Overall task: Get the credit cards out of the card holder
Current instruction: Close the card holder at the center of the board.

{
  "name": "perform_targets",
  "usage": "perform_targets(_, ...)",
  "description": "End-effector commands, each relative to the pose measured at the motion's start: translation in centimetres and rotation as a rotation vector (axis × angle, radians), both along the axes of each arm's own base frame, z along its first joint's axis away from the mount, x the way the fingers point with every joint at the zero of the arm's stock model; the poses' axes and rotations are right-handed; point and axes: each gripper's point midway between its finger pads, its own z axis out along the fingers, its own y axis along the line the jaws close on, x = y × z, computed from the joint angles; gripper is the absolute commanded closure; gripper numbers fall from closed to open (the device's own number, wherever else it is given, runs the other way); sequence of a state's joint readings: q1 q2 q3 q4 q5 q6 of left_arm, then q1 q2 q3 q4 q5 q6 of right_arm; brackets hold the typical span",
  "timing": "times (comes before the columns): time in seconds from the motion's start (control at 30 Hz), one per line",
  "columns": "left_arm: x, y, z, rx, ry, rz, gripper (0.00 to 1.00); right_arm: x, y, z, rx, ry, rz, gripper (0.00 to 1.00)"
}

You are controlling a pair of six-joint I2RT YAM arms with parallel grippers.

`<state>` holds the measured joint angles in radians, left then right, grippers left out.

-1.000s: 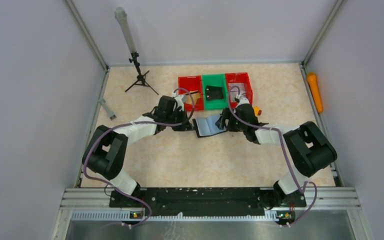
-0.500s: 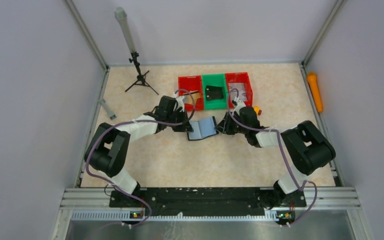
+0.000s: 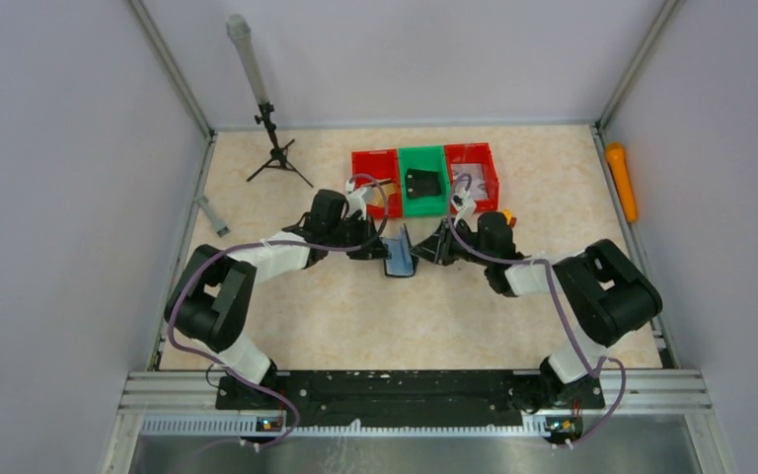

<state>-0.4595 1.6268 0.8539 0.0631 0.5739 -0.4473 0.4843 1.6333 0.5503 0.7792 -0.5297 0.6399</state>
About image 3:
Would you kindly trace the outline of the black leather card holder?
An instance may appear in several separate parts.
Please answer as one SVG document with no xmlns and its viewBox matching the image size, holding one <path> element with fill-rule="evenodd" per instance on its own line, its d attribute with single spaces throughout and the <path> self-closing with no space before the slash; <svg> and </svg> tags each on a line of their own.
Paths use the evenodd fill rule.
<svg viewBox="0 0 758 474">
<path fill-rule="evenodd" d="M 419 257 L 412 253 L 410 232 L 406 224 L 395 238 L 380 239 L 387 250 L 384 261 L 384 276 L 389 278 L 410 278 L 417 272 Z"/>
</svg>

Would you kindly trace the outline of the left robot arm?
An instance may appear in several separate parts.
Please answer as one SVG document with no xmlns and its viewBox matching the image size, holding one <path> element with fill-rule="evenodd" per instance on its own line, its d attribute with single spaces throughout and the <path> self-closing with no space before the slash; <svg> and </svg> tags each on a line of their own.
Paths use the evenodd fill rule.
<svg viewBox="0 0 758 474">
<path fill-rule="evenodd" d="M 383 224 L 367 211 L 367 187 L 345 193 L 318 191 L 299 220 L 267 239 L 219 250 L 198 246 L 172 290 L 164 319 L 173 347 L 176 334 L 190 339 L 187 352 L 204 356 L 261 385 L 275 371 L 269 356 L 245 332 L 255 286 L 306 270 L 332 252 L 353 260 L 384 259 Z"/>
</svg>

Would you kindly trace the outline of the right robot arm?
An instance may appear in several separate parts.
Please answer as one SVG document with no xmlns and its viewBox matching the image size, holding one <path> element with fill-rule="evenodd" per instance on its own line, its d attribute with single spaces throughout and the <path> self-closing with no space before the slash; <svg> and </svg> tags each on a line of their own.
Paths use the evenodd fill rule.
<svg viewBox="0 0 758 474">
<path fill-rule="evenodd" d="M 614 242 L 601 239 L 558 259 L 527 256 L 518 251 L 507 218 L 496 211 L 481 214 L 475 228 L 445 218 L 412 253 L 440 266 L 458 260 L 481 265 L 501 296 L 551 294 L 567 337 L 540 364 L 537 393 L 551 404 L 596 378 L 610 350 L 663 307 L 655 286 Z"/>
</svg>

